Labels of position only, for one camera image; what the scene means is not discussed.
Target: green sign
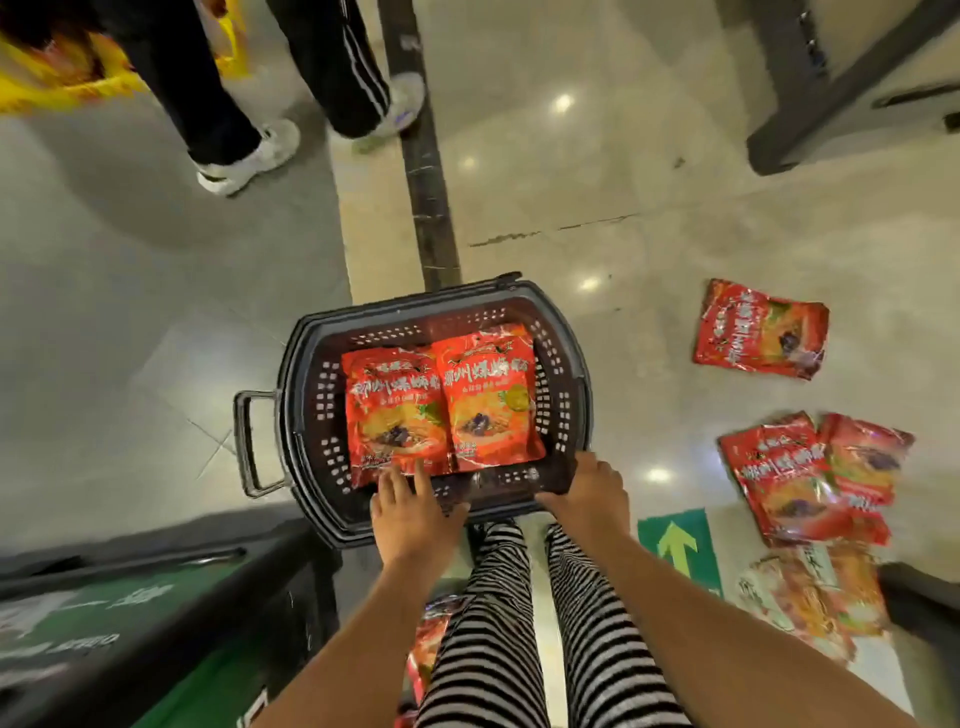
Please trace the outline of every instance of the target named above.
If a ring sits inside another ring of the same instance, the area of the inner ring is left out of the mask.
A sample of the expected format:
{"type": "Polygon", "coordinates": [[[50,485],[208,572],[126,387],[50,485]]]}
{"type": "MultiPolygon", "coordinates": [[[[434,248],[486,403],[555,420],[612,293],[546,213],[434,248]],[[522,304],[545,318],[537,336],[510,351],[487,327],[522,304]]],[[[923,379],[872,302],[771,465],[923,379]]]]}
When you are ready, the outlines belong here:
{"type": "Polygon", "coordinates": [[[674,569],[700,586],[723,596],[707,511],[703,508],[638,521],[636,534],[648,551],[669,560],[674,569]]]}
{"type": "Polygon", "coordinates": [[[185,566],[0,602],[0,688],[53,677],[94,651],[139,637],[242,563],[185,566]]]}

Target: basket handle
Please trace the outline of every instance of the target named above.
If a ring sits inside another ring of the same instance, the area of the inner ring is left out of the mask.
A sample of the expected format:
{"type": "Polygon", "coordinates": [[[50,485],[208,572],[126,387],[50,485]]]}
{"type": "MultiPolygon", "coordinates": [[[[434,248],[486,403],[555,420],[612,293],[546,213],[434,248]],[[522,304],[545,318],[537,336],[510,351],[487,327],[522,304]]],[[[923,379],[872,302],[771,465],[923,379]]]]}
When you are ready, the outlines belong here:
{"type": "Polygon", "coordinates": [[[250,403],[253,400],[276,402],[275,392],[237,392],[233,397],[233,442],[237,450],[237,464],[240,466],[240,484],[247,497],[263,497],[277,491],[287,484],[284,479],[270,485],[260,485],[253,461],[253,435],[250,427],[250,403]]]}

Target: yellow arrow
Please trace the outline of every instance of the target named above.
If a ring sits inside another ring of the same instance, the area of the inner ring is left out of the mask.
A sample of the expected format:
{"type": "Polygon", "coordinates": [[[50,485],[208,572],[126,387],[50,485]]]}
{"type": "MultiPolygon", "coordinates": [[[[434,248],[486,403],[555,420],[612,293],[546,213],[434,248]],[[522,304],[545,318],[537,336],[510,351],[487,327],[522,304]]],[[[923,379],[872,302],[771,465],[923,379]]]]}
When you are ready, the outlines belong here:
{"type": "Polygon", "coordinates": [[[697,550],[697,540],[690,534],[670,522],[663,532],[663,538],[657,544],[657,554],[663,558],[667,552],[670,553],[670,560],[673,562],[673,568],[684,576],[690,575],[690,565],[686,562],[686,550],[697,550]]]}

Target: plastic bag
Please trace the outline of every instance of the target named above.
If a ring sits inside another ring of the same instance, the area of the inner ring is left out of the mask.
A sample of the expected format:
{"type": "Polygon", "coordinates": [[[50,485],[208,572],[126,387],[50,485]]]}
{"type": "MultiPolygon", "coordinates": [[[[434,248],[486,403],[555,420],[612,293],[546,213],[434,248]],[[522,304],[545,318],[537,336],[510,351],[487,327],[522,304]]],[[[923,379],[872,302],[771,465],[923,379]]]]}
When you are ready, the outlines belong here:
{"type": "Polygon", "coordinates": [[[839,541],[791,549],[853,635],[881,635],[889,627],[873,557],[861,544],[839,541]]]}
{"type": "Polygon", "coordinates": [[[720,448],[768,544],[852,534],[851,510],[827,479],[826,446],[805,412],[725,435],[720,448]]]}
{"type": "Polygon", "coordinates": [[[839,665],[856,655],[836,610],[796,559],[768,556],[737,581],[741,605],[759,619],[816,648],[839,665]]]}
{"type": "Polygon", "coordinates": [[[710,281],[693,360],[810,379],[824,359],[829,310],[776,299],[729,280],[710,281]]]}
{"type": "Polygon", "coordinates": [[[476,471],[546,455],[534,426],[533,339],[507,324],[434,344],[444,380],[457,467],[476,471]]]}
{"type": "Polygon", "coordinates": [[[410,677],[418,705],[423,702],[423,697],[430,689],[433,666],[437,663],[437,653],[446,634],[446,627],[463,607],[465,599],[462,595],[449,595],[426,605],[417,627],[413,649],[407,656],[407,675],[410,677]]]}
{"type": "Polygon", "coordinates": [[[444,394],[430,350],[364,349],[345,353],[342,363],[353,487],[373,482],[390,463],[412,475],[418,458],[430,475],[450,473],[444,394]]]}
{"type": "Polygon", "coordinates": [[[890,527],[882,508],[894,502],[894,486],[914,436],[831,412],[821,437],[833,482],[861,520],[863,540],[885,546],[890,527]]]}

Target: striped pants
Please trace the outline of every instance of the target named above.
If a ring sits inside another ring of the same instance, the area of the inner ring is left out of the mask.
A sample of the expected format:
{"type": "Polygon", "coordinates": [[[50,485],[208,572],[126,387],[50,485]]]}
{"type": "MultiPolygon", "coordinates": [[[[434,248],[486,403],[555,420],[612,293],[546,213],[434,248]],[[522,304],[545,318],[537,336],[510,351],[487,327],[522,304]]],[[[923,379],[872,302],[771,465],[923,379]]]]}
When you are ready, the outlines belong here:
{"type": "MultiPolygon", "coordinates": [[[[607,579],[556,524],[546,550],[570,728],[690,725],[607,579]]],[[[547,728],[530,560],[515,523],[485,526],[467,595],[441,644],[418,728],[547,728]]]]}

